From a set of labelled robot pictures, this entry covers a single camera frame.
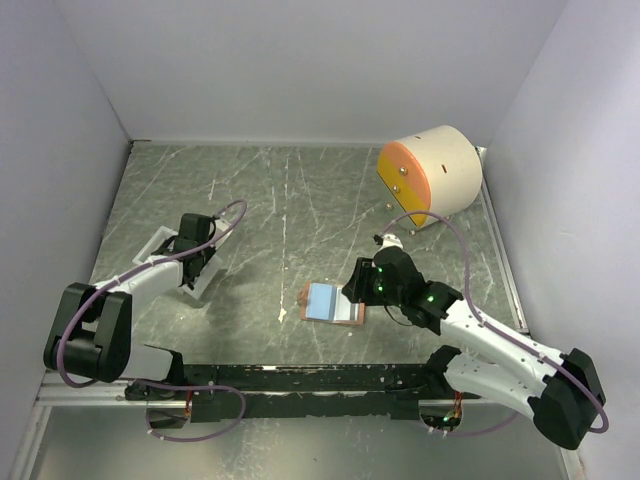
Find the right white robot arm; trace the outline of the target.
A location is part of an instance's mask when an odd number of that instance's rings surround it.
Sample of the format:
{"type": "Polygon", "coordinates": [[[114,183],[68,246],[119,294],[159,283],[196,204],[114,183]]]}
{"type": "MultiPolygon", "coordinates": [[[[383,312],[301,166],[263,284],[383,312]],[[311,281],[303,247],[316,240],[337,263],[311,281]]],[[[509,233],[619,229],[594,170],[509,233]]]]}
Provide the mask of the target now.
{"type": "Polygon", "coordinates": [[[449,285],[427,280],[397,246],[360,257],[342,289],[352,303],[392,306],[414,326],[449,336],[480,354],[438,350],[424,374],[426,390],[443,398],[453,390],[484,397],[530,419],[549,441],[577,449],[596,432],[606,397],[585,352],[546,347],[506,327],[449,285]]]}

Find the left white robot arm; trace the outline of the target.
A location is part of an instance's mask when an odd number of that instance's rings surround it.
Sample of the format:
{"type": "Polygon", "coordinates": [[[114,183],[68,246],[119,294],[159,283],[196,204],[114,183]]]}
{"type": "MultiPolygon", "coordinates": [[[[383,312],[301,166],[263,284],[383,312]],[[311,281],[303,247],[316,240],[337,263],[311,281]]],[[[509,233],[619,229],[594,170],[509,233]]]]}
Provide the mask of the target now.
{"type": "Polygon", "coordinates": [[[224,240],[211,241],[229,226],[219,216],[184,214],[178,230],[156,230],[130,271],[94,285],[76,282],[66,287],[45,345],[45,366],[58,368],[57,352],[63,347],[68,376],[105,383],[121,376],[149,379],[162,398],[181,395],[187,385],[182,356],[134,344],[133,320],[169,291],[200,299],[222,266],[217,251],[224,240]]]}

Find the brown leather card holder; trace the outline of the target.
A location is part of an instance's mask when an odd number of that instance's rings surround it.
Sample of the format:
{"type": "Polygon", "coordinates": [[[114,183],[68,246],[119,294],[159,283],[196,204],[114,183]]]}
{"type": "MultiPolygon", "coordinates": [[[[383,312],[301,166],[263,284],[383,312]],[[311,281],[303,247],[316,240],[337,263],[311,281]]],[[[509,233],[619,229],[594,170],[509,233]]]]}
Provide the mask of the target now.
{"type": "Polygon", "coordinates": [[[297,303],[300,307],[300,319],[303,321],[319,322],[331,325],[360,326],[342,324],[333,321],[336,288],[341,287],[326,283],[308,282],[299,292],[297,303]]]}

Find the white credit card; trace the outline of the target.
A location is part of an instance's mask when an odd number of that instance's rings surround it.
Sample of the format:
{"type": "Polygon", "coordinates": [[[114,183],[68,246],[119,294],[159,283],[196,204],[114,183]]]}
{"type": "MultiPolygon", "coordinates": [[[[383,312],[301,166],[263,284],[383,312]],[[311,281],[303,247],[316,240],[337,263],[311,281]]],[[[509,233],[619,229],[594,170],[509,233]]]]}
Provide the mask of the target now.
{"type": "Polygon", "coordinates": [[[351,302],[343,293],[342,288],[336,288],[333,321],[342,324],[361,325],[364,323],[364,310],[361,303],[351,302]]]}

